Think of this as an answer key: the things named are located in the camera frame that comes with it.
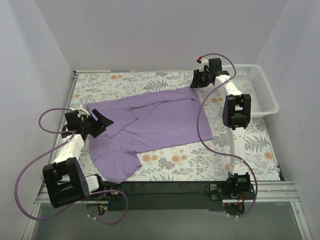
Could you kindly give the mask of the purple t shirt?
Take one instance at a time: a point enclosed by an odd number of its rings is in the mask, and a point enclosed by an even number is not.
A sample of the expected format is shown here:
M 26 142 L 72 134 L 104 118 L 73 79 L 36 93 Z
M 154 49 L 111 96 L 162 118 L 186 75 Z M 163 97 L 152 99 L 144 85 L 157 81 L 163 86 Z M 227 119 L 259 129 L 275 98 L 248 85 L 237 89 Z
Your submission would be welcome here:
M 95 167 L 106 181 L 120 184 L 142 166 L 138 153 L 199 142 L 200 107 L 196 91 L 188 86 L 88 103 L 89 112 L 97 109 L 114 121 L 104 133 L 89 139 Z M 204 141 L 213 139 L 204 110 L 199 129 Z

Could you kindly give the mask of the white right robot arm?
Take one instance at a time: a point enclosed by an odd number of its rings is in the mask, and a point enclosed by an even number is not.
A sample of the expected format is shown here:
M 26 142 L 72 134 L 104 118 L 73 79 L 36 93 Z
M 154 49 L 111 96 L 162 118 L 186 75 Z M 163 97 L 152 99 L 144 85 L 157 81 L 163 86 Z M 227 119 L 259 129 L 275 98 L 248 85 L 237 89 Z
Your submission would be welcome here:
M 251 121 L 251 96 L 242 93 L 235 86 L 232 82 L 234 76 L 230 76 L 226 70 L 223 70 L 220 58 L 206 59 L 201 56 L 196 61 L 199 63 L 199 69 L 193 71 L 190 87 L 205 88 L 209 84 L 217 83 L 218 86 L 214 90 L 222 89 L 225 92 L 222 123 L 228 130 L 230 153 L 210 149 L 202 139 L 199 124 L 204 101 L 200 105 L 196 119 L 196 131 L 204 147 L 217 155 L 230 157 L 228 178 L 225 185 L 217 189 L 217 193 L 226 194 L 232 199 L 244 200 L 251 187 L 251 177 L 244 163 L 246 130 Z

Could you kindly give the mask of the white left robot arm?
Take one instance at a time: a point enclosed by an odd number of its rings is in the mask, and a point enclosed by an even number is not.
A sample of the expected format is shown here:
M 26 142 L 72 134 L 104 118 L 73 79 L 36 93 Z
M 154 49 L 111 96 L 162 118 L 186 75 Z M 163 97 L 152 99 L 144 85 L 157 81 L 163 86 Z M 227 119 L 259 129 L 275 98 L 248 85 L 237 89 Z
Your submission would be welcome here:
M 80 108 L 64 114 L 66 125 L 61 134 L 64 144 L 51 164 L 43 167 L 42 173 L 50 202 L 59 208 L 84 200 L 90 195 L 95 200 L 106 196 L 106 187 L 99 174 L 85 176 L 79 158 L 88 136 L 98 137 L 114 122 L 98 110 L 91 112 Z

